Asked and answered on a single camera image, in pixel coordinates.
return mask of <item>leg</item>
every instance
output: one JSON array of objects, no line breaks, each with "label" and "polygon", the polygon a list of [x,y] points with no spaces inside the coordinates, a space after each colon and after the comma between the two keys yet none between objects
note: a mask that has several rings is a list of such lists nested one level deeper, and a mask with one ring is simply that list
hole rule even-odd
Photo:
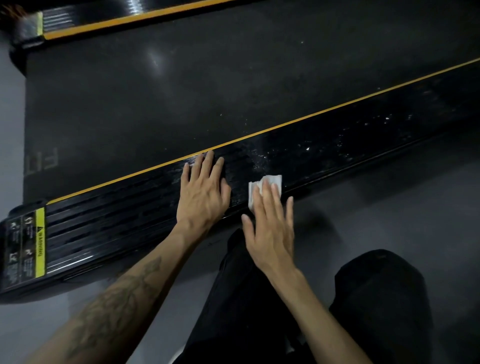
[{"label": "leg", "polygon": [[376,363],[430,363],[432,318],[423,276],[386,250],[365,253],[335,276],[330,311]]},{"label": "leg", "polygon": [[285,335],[295,327],[288,309],[253,263],[239,229],[228,240],[228,253],[176,363],[202,357],[210,363],[281,357]]}]

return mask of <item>left hand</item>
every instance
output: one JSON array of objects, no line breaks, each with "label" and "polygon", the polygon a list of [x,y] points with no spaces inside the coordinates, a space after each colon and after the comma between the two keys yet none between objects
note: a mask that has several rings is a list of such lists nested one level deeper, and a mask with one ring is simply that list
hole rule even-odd
[{"label": "left hand", "polygon": [[213,156],[211,150],[204,160],[200,153],[191,173],[190,165],[185,163],[180,180],[177,223],[187,223],[202,233],[210,230],[230,205],[231,188],[225,178],[220,180],[224,159],[219,158],[212,168]]}]

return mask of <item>gray floor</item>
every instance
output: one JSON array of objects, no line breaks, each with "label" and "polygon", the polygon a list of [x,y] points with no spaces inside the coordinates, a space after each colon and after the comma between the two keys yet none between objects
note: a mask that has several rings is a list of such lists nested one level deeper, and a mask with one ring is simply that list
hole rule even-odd
[{"label": "gray floor", "polygon": [[[21,203],[24,78],[0,43],[0,217]],[[296,259],[330,304],[334,275],[371,249],[401,255],[424,275],[434,363],[480,359],[480,127],[447,135],[298,199]],[[211,236],[181,272],[130,363],[166,364],[186,341],[225,252]],[[0,306],[0,362],[20,363],[111,280],[46,300]]]}]

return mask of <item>yellow warning sticker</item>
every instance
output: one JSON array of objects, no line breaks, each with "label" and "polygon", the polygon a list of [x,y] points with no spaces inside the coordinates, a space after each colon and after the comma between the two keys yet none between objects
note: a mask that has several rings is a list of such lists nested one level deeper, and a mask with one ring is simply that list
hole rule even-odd
[{"label": "yellow warning sticker", "polygon": [[35,210],[35,278],[45,275],[45,208]]},{"label": "yellow warning sticker", "polygon": [[36,18],[36,35],[42,36],[43,35],[43,13],[38,12]]}]

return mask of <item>right hand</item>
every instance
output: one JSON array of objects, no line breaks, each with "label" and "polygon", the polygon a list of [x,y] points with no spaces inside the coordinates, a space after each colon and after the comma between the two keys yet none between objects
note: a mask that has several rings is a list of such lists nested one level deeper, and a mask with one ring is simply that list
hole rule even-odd
[{"label": "right hand", "polygon": [[243,233],[247,250],[255,265],[269,277],[293,263],[293,197],[287,200],[287,212],[283,211],[276,184],[265,179],[263,195],[258,186],[253,190],[253,213],[256,227],[247,215],[242,215]]}]

